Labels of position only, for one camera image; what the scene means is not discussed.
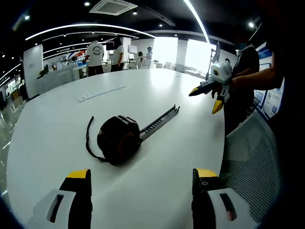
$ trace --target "person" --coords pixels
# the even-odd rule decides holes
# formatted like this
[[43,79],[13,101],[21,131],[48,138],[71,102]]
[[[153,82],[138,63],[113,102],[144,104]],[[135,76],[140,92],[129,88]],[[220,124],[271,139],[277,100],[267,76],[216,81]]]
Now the person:
[[102,59],[104,57],[103,45],[98,41],[93,41],[87,48],[86,57],[83,60],[85,63],[88,59],[88,76],[103,74]]
[[300,205],[296,193],[300,190],[299,175],[304,167],[300,154],[303,151],[304,115],[301,104],[304,80],[301,74],[292,73],[292,60],[301,61],[298,56],[301,52],[293,49],[287,37],[282,35],[295,32],[299,14],[295,12],[296,3],[291,1],[269,0],[266,4],[263,0],[253,0],[251,4],[261,18],[259,31],[264,35],[266,47],[272,51],[271,66],[257,73],[246,69],[232,79],[230,86],[233,89],[271,90],[281,87],[285,79],[279,111],[269,120],[276,138],[281,188],[258,228],[297,228],[302,223],[303,212],[288,209],[298,209]]
[[147,48],[147,54],[146,54],[146,57],[145,57],[147,60],[152,60],[152,57],[153,57],[152,50],[153,50],[152,47]]
[[141,69],[141,67],[143,65],[143,61],[146,60],[146,58],[143,56],[143,52],[139,52],[138,56],[139,56],[139,60],[137,62],[137,68]]
[[120,38],[115,38],[111,72],[122,71],[124,66],[124,47]]
[[[247,70],[248,73],[259,72],[259,56],[254,46],[247,45],[247,40],[239,45],[238,60],[232,71],[232,78]],[[225,135],[231,133],[246,119],[247,110],[253,105],[253,89],[235,88],[230,92],[230,98],[224,105],[224,131]]]

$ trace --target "air conditioning vent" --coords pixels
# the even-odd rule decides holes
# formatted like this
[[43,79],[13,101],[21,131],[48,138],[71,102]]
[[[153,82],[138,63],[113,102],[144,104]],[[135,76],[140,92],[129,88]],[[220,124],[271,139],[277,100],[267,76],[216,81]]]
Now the air conditioning vent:
[[138,6],[122,0],[102,0],[90,10],[90,13],[118,16],[136,7]]

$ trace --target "hand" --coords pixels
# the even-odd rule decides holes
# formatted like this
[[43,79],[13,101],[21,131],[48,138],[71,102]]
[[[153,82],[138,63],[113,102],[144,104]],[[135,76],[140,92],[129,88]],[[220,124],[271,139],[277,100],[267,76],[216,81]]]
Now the hand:
[[216,87],[213,88],[213,90],[212,90],[212,98],[215,98],[215,93],[216,92],[217,92],[217,95],[219,95],[221,93],[222,89],[223,89],[223,86],[221,85],[221,83],[218,83],[216,85]]

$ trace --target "poster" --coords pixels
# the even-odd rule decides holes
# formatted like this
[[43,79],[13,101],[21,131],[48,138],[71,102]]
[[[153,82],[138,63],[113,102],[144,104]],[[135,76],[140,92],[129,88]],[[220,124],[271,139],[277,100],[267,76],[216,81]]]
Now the poster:
[[281,100],[284,90],[284,80],[281,88],[276,88],[267,91],[267,95],[264,102],[264,113],[268,118],[272,118],[279,110],[281,106]]
[[266,91],[254,90],[254,96],[259,99],[258,106],[259,108],[262,108],[266,96]]

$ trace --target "led light strip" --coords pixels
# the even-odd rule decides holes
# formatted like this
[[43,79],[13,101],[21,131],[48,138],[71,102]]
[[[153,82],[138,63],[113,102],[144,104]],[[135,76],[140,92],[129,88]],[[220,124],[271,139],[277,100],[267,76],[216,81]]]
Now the led light strip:
[[13,67],[11,70],[9,70],[7,73],[5,73],[5,74],[0,78],[0,80],[1,80],[3,77],[5,77],[7,74],[9,74],[11,71],[13,71],[15,68],[17,68],[18,66],[20,66],[20,65],[21,65],[21,63],[18,64],[17,66],[15,66],[15,67]]
[[54,31],[54,30],[59,30],[59,29],[64,29],[64,28],[70,28],[70,27],[80,27],[80,26],[100,26],[100,27],[117,28],[117,29],[122,29],[122,30],[129,30],[129,31],[133,31],[133,32],[138,32],[138,33],[141,33],[141,34],[144,34],[144,35],[156,38],[155,36],[152,36],[152,35],[150,35],[148,33],[141,32],[141,31],[134,30],[134,29],[130,29],[130,28],[126,28],[126,27],[122,27],[122,26],[117,26],[117,25],[107,25],[107,24],[74,24],[74,25],[64,25],[64,26],[59,26],[59,27],[55,27],[55,28],[52,28],[52,29],[48,29],[48,30],[39,32],[37,34],[34,34],[34,35],[26,38],[25,40],[27,41],[27,40],[29,40],[29,39],[31,39],[33,37],[36,37],[36,36],[41,35],[41,34],[44,34],[46,32],[50,32],[50,31]]
[[[137,38],[137,39],[139,38],[139,37],[136,37],[136,36],[127,35],[127,34],[124,34],[124,33],[117,33],[117,32],[98,32],[98,31],[94,31],[94,32],[95,33],[108,34],[109,36],[122,35],[122,36],[125,36],[125,37],[132,37],[132,38]],[[74,34],[82,34],[82,33],[92,33],[92,32],[71,32],[71,33],[65,33],[65,34],[54,36],[54,37],[46,38],[46,39],[44,39],[42,41],[45,42],[45,41],[53,39],[53,38],[63,37],[64,35],[74,35]]]
[[67,52],[75,52],[75,51],[80,51],[80,50],[84,50],[84,49],[87,49],[87,48],[82,48],[82,49],[73,49],[73,50],[69,50],[69,51],[65,51],[65,52],[61,52],[61,53],[57,53],[57,54],[54,54],[54,55],[51,55],[51,56],[47,56],[45,58],[43,58],[44,60],[47,59],[47,58],[50,58],[52,56],[57,56],[57,55],[61,55],[63,53],[67,53]]
[[202,21],[200,20],[199,16],[198,16],[198,13],[196,12],[195,8],[193,7],[193,5],[190,3],[189,0],[184,0],[185,4],[188,6],[188,8],[191,10],[191,12],[193,13],[194,17],[196,18],[205,38],[206,38],[206,42],[209,44],[210,43],[210,40],[208,38],[208,34],[206,33],[205,31],[205,28],[203,26],[203,23]]
[[75,45],[91,44],[91,43],[92,43],[92,42],[66,45],[66,46],[62,46],[62,47],[56,48],[56,49],[51,49],[51,50],[45,51],[43,54],[45,54],[45,53],[47,53],[47,52],[51,52],[51,51],[57,50],[57,49],[63,49],[63,48],[67,48],[67,47],[71,47],[71,46],[75,46]]
[[3,81],[3,83],[0,85],[0,87],[1,87],[2,85],[4,85],[4,83],[7,82],[9,79],[10,79],[10,78],[7,78],[5,81]]

